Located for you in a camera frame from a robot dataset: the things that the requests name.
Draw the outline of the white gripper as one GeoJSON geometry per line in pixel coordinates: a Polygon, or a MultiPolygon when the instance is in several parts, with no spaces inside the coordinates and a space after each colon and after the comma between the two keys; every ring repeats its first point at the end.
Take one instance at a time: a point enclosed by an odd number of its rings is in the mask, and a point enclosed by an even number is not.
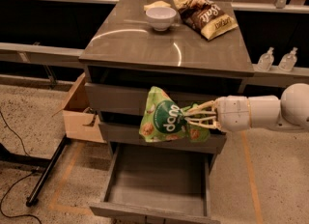
{"type": "Polygon", "coordinates": [[[235,132],[250,128],[249,102],[246,97],[227,96],[210,100],[202,104],[193,105],[185,110],[185,116],[215,115],[215,116],[192,118],[185,120],[192,126],[208,129],[219,129],[223,132],[235,132]]]}

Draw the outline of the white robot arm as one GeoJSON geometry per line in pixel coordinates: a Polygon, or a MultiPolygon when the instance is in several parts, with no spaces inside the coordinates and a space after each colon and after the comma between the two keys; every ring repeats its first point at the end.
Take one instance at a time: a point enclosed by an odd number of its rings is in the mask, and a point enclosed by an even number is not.
{"type": "Polygon", "coordinates": [[[309,85],[289,86],[276,96],[227,96],[188,109],[185,120],[203,128],[235,132],[250,128],[302,132],[309,130],[309,85]]]}

